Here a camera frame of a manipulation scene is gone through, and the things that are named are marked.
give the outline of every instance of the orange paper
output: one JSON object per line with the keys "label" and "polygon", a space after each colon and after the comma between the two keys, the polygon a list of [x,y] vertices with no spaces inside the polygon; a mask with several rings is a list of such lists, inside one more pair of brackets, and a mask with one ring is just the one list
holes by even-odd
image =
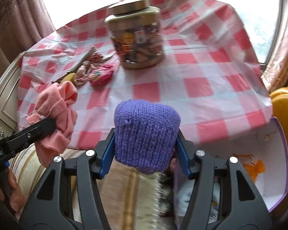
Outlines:
{"label": "orange paper", "polygon": [[[236,155],[236,157],[249,157],[252,160],[253,155]],[[245,168],[246,172],[250,176],[253,182],[255,182],[258,174],[263,173],[266,171],[266,167],[264,166],[262,160],[258,159],[257,163],[251,163],[251,164],[242,164]]]}

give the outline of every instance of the pink cloth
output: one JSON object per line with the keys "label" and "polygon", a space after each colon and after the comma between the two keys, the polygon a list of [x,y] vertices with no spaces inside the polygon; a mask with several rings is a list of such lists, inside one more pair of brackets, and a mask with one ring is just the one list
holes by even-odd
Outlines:
{"label": "pink cloth", "polygon": [[41,92],[33,114],[27,117],[30,125],[39,122],[43,117],[51,117],[56,121],[56,131],[35,143],[37,156],[45,167],[55,156],[63,153],[70,143],[77,120],[77,113],[70,106],[76,102],[77,96],[77,89],[70,81],[61,86],[54,83]]}
{"label": "pink cloth", "polygon": [[110,80],[113,76],[115,67],[111,64],[106,64],[101,67],[97,67],[88,75],[88,80],[91,85],[101,85]]}

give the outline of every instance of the table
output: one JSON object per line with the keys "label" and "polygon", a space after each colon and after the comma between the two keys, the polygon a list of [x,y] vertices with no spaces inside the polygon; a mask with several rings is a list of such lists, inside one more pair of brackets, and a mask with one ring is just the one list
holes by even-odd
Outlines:
{"label": "table", "polygon": [[[272,105],[260,67],[234,9],[214,0],[151,0],[161,9],[165,59],[154,67],[130,70],[116,65],[104,86],[78,87],[72,106],[78,119],[70,147],[94,148],[114,126],[118,103],[144,99],[172,106],[181,116],[186,139],[197,144],[247,132],[269,122]],[[28,126],[41,91],[61,77],[95,45],[103,54],[114,47],[104,19],[106,7],[58,29],[23,57],[18,92],[18,125]]]}

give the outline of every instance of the silver screw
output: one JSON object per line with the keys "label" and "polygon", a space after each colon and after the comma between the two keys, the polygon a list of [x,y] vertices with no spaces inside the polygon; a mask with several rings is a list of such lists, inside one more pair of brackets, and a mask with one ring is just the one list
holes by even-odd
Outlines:
{"label": "silver screw", "polygon": [[56,156],[53,160],[54,162],[59,163],[60,161],[62,161],[62,157]]}
{"label": "silver screw", "polygon": [[237,163],[238,162],[238,158],[236,158],[235,156],[232,156],[229,158],[231,163]]}
{"label": "silver screw", "polygon": [[94,156],[94,155],[95,155],[95,151],[93,151],[93,150],[88,150],[85,154],[86,154],[87,156]]}
{"label": "silver screw", "polygon": [[198,156],[204,156],[204,155],[205,155],[205,151],[203,151],[203,150],[197,150],[197,151],[196,151],[196,155],[198,155]]}

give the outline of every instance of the drawer handle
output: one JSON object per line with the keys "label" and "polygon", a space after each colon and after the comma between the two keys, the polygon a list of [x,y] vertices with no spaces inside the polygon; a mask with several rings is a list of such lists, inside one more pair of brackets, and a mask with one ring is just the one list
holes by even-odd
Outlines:
{"label": "drawer handle", "polygon": [[4,131],[2,130],[2,128],[0,128],[0,137],[1,137],[1,138],[5,138],[5,136],[4,136]]}

